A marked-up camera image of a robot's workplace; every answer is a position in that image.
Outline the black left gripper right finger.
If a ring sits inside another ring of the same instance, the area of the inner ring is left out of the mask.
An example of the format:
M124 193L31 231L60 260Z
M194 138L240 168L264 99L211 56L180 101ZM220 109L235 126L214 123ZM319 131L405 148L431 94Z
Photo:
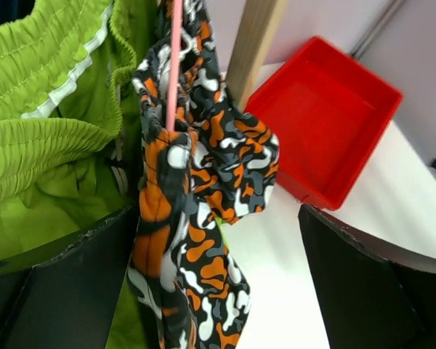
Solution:
M436 259L309 204L299 226L331 348L436 348Z

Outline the wooden clothes rack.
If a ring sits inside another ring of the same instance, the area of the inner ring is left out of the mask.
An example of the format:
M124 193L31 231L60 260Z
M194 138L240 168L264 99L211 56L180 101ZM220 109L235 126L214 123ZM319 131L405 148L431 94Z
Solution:
M251 96L287 3L287 0L245 3L226 75L227 87L241 111Z

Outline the orange camouflage shorts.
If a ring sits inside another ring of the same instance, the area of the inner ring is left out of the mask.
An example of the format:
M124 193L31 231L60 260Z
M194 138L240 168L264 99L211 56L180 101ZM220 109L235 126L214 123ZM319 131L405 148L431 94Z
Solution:
M140 218L127 271L134 296L152 309L161 348L234 348L251 289L219 221L233 224L270 200L277 136L238 110L218 68L203 1L183 4L176 121L165 124L172 1L158 9L156 43L132 84L140 99Z

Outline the lime green shorts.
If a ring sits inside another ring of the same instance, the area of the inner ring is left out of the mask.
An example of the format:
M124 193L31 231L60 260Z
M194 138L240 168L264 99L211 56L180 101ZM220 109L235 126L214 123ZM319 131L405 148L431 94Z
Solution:
M132 206L155 1L0 1L0 260ZM157 348L125 270L104 348Z

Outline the pink wire hanger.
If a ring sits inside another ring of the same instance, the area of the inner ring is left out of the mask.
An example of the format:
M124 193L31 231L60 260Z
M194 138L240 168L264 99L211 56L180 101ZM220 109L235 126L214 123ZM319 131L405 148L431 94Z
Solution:
M179 53L181 49L183 1L173 1L171 17L171 70L166 101L166 129L174 130L175 113L177 107L177 84L179 81Z

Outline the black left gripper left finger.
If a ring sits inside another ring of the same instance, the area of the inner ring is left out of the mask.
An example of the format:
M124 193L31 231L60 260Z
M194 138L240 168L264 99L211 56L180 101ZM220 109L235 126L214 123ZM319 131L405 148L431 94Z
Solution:
M126 206L0 260L0 348L104 348L136 224Z

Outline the red plastic tray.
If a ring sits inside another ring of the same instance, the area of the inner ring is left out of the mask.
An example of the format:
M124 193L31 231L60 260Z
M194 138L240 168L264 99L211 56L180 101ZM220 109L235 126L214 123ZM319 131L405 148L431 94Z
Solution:
M338 210L402 102L402 93L313 36L249 98L279 138L277 181L304 204Z

